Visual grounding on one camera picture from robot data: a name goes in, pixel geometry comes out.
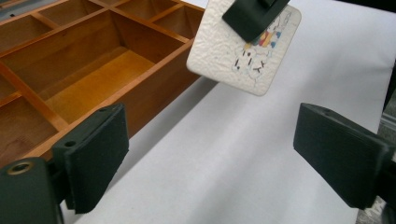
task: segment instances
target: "drawer organizer compartment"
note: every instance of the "drawer organizer compartment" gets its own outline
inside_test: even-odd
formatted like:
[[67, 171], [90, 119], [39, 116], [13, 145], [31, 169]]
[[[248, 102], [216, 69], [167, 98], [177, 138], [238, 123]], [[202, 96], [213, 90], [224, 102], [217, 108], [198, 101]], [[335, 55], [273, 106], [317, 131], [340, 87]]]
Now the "drawer organizer compartment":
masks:
[[0, 44], [0, 167], [50, 158], [105, 105], [125, 104], [133, 136], [198, 78], [186, 60], [203, 12], [177, 0], [69, 0], [0, 23], [0, 36], [28, 34]]

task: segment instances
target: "wooden panel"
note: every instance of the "wooden panel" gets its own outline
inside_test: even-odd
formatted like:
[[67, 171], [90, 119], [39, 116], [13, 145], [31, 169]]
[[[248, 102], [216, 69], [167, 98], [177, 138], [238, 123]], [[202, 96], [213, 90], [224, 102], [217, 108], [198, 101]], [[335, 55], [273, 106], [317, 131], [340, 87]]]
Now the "wooden panel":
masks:
[[18, 90], [26, 100], [35, 107], [37, 111], [39, 111], [44, 118], [49, 120], [49, 122], [57, 129], [61, 130], [67, 126], [67, 123], [60, 118], [57, 114], [55, 114], [52, 110], [50, 110], [44, 102], [35, 94], [35, 92], [30, 89], [25, 83], [21, 81], [8, 67], [4, 64], [0, 63], [0, 74], [4, 76], [4, 78], [12, 84], [12, 86]]
[[47, 17], [44, 17], [43, 15], [41, 15], [38, 12], [34, 12], [31, 14], [35, 19], [37, 19], [38, 21], [41, 21], [42, 23], [46, 24], [48, 27], [50, 27], [51, 29], [56, 29], [58, 27], [60, 27], [60, 25], [58, 25], [57, 23], [55, 23], [54, 21], [48, 19]]
[[203, 11], [181, 7], [154, 23], [184, 37], [193, 38], [198, 31], [203, 15]]
[[59, 25], [65, 25], [99, 9], [101, 7], [86, 0], [70, 0], [39, 13]]
[[23, 98], [0, 109], [0, 167], [20, 158], [56, 130]]
[[136, 17], [148, 20], [176, 4], [169, 0], [134, 0], [121, 4], [117, 8]]
[[46, 103], [71, 123], [153, 65], [147, 59], [124, 49], [118, 57], [49, 98]]
[[128, 131], [132, 137], [151, 119], [169, 105], [198, 76], [186, 67], [192, 41], [174, 52], [168, 59], [156, 64], [155, 76], [149, 76], [127, 92], [121, 93], [117, 103], [125, 104]]
[[125, 46], [154, 63], [158, 63], [183, 45], [182, 42], [136, 21], [117, 14], [114, 14], [113, 18]]
[[26, 16], [0, 26], [0, 52], [12, 49], [51, 29], [32, 16]]
[[0, 74], [0, 100], [8, 97], [15, 89]]
[[110, 5], [118, 5], [121, 4], [122, 2], [128, 2], [128, 0], [91, 0], [101, 6], [108, 7]]
[[15, 91], [6, 97], [0, 98], [0, 109], [2, 106], [8, 105], [20, 97], [21, 97], [21, 93], [19, 91]]

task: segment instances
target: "screw hole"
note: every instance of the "screw hole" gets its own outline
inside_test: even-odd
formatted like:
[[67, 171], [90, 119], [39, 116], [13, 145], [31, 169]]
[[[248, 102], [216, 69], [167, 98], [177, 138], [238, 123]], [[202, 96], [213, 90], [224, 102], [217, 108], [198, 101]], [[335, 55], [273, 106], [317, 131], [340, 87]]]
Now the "screw hole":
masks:
[[8, 169], [8, 174], [9, 175], [20, 175], [25, 173], [26, 171], [32, 169], [33, 163], [30, 161], [23, 161], [21, 163], [18, 163], [11, 168]]
[[66, 147], [72, 147], [72, 146], [75, 145], [75, 144], [76, 144], [75, 141], [69, 141], [69, 142], [66, 142], [64, 145], [65, 145]]

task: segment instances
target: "wooden drawer organizer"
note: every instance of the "wooden drawer organizer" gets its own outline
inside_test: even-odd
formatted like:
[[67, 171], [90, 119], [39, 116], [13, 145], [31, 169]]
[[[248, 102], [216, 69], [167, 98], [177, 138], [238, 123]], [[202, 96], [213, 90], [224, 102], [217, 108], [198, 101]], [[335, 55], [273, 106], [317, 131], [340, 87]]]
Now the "wooden drawer organizer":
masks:
[[124, 103], [133, 136], [198, 76], [204, 10], [177, 0], [68, 0], [0, 22], [0, 167], [50, 158], [96, 109]]

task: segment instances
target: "white surface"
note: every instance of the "white surface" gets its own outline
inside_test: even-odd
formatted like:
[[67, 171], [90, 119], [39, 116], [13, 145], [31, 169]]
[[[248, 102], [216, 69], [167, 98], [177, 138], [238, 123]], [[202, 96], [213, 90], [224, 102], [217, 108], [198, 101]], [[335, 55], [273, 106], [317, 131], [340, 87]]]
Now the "white surface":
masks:
[[198, 7], [206, 8], [207, 0], [182, 0], [183, 2], [191, 3]]
[[140, 140], [167, 120], [154, 121], [131, 139], [121, 167], [130, 170], [92, 212], [76, 221], [66, 214], [66, 223], [354, 224], [357, 210], [292, 147], [298, 108], [326, 106], [376, 132], [396, 15], [327, 0], [290, 4], [303, 19], [265, 96], [218, 84], [128, 167]]
[[[202, 98], [217, 84], [212, 80], [200, 77], [186, 91], [181, 93], [172, 104], [152, 119], [143, 129], [130, 139], [130, 152], [113, 177], [108, 189], [120, 181], [145, 155], [169, 133], [186, 116]], [[73, 210], [67, 210], [65, 202], [61, 204], [64, 222], [76, 223], [81, 215], [75, 215]]]

